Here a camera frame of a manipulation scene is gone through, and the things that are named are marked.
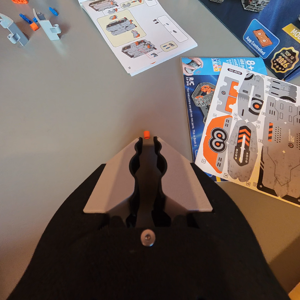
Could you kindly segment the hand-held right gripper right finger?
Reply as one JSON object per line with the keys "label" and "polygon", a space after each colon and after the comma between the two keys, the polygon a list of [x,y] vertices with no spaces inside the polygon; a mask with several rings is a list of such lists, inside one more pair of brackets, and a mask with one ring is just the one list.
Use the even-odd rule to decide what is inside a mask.
{"label": "hand-held right gripper right finger", "polygon": [[169,227],[178,215],[211,212],[212,206],[188,159],[161,138],[154,137],[157,168],[161,172],[153,206],[156,227]]}

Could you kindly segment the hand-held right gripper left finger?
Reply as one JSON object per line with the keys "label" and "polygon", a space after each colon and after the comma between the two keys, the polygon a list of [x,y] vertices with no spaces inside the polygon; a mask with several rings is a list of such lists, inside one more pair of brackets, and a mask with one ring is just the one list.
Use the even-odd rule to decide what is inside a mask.
{"label": "hand-held right gripper left finger", "polygon": [[143,139],[137,138],[107,161],[84,213],[120,216],[127,227],[135,227],[140,205],[136,172],[140,167]]}

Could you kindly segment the grey desk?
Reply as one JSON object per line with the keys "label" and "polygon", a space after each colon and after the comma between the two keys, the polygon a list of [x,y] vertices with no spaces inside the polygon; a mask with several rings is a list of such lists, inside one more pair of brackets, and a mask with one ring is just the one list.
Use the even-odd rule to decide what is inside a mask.
{"label": "grey desk", "polygon": [[[12,44],[1,27],[1,299],[63,201],[143,131],[192,159],[181,56],[253,56],[201,2],[159,3],[198,46],[131,77],[77,1],[1,1],[29,37]],[[19,16],[33,8],[59,40]]]}

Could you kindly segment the blue booklet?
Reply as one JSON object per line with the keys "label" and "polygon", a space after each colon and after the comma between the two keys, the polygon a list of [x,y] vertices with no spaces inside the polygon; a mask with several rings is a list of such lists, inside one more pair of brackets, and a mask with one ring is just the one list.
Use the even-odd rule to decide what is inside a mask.
{"label": "blue booklet", "polygon": [[182,57],[185,98],[190,130],[193,162],[203,135],[208,111],[223,63],[267,75],[262,58],[199,58]]}

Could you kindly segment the robot sticker sheet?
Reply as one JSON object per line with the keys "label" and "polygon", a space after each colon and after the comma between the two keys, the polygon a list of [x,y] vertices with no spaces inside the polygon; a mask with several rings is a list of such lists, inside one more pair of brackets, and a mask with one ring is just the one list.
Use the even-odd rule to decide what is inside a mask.
{"label": "robot sticker sheet", "polygon": [[223,63],[195,164],[299,206],[299,86]]}

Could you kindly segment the open instruction booklet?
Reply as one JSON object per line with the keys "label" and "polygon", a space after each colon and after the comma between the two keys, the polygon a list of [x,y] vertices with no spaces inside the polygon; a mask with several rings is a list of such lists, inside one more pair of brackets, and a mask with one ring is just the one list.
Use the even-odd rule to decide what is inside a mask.
{"label": "open instruction booklet", "polygon": [[156,0],[78,2],[131,76],[197,47]]}

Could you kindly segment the grey curved toy panel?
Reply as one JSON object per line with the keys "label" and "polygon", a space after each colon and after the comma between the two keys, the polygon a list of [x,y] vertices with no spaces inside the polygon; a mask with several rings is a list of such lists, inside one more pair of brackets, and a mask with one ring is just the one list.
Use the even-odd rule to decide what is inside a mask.
{"label": "grey curved toy panel", "polygon": [[28,43],[28,38],[19,29],[16,23],[11,18],[2,13],[0,13],[0,24],[3,28],[6,28],[10,31],[10,34],[7,36],[7,38],[13,44],[19,42],[22,46],[25,46]]}
{"label": "grey curved toy panel", "polygon": [[40,12],[37,13],[34,8],[33,8],[33,14],[37,19],[37,22],[43,28],[44,32],[46,33],[46,35],[50,40],[53,41],[53,40],[60,39],[58,34],[61,34],[61,29],[58,24],[52,25],[51,22],[47,20],[42,13]]}

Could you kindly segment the blue robot kit box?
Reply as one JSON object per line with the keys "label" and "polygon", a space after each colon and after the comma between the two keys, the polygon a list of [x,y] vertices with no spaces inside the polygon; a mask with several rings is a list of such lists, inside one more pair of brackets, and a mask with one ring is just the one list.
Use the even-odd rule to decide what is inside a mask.
{"label": "blue robot kit box", "polygon": [[300,72],[299,0],[201,2],[279,79]]}

